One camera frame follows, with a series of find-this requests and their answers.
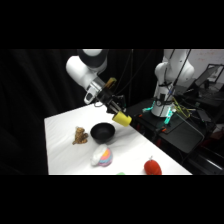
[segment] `red fruit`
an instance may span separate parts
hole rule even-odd
[[[162,175],[162,170],[159,164],[154,160],[146,162],[144,168],[147,175]]]

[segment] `cable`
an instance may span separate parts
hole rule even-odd
[[[126,68],[127,68],[127,66],[128,66],[128,62],[129,62],[129,60],[130,60],[130,58],[131,58],[131,54],[132,54],[132,49],[131,49],[131,52],[130,52],[130,54],[129,54],[128,60],[127,60],[127,62],[126,62],[126,65],[125,65],[125,67],[124,67],[124,71],[123,71],[123,74],[121,75],[120,81],[119,81],[119,83],[117,84],[116,89],[114,90],[114,94],[116,94],[116,91],[117,91],[117,89],[118,89],[118,87],[119,87],[119,85],[120,85],[120,83],[121,83],[121,80],[122,80],[124,74],[125,74]]]
[[[127,83],[127,85],[122,89],[120,90],[118,94],[120,94],[123,90],[125,90],[132,82],[132,80],[136,77],[136,75],[138,74],[138,72],[140,71],[140,69],[142,68],[142,66],[145,64],[145,62],[147,61],[148,57],[151,56],[153,50],[150,51],[150,53],[148,54],[148,56],[146,57],[146,59],[143,61],[143,63],[141,64],[141,66],[139,67],[138,71],[133,75],[133,77],[130,79],[130,81]]]
[[[186,107],[184,107],[184,106],[181,106],[178,102],[177,102],[177,100],[175,99],[175,97],[173,97],[173,100],[174,100],[174,105],[175,105],[175,109],[176,109],[176,111],[178,112],[178,113],[182,113],[186,118],[189,118],[190,116],[191,116],[191,114],[190,114],[190,111],[186,108]]]
[[[183,64],[183,66],[182,66],[182,68],[181,68],[181,70],[180,70],[180,73],[179,73],[179,75],[177,76],[177,78],[176,78],[176,80],[175,80],[175,82],[174,82],[174,87],[176,86],[176,84],[177,84],[177,82],[178,82],[178,79],[179,79],[179,77],[180,77],[180,75],[181,75],[181,72],[182,72],[182,70],[184,69],[184,66],[185,66],[185,64],[186,64],[186,62],[187,62],[187,60],[188,60],[188,58],[189,58],[189,56],[190,56],[191,50],[192,50],[192,49],[190,49],[190,51],[188,52],[187,57],[186,57],[186,59],[185,59],[185,61],[184,61],[184,64]]]

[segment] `table surface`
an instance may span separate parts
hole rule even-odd
[[[45,119],[48,167],[50,175],[145,175],[144,164],[153,156],[161,166],[163,175],[191,175],[172,158],[140,135],[132,127],[123,127],[106,113],[106,107],[89,105],[77,110]],[[88,143],[72,145],[76,127],[83,127],[90,135],[92,127],[107,122],[116,133],[107,144],[113,153],[110,166],[92,167],[91,157],[99,146],[91,136]]]

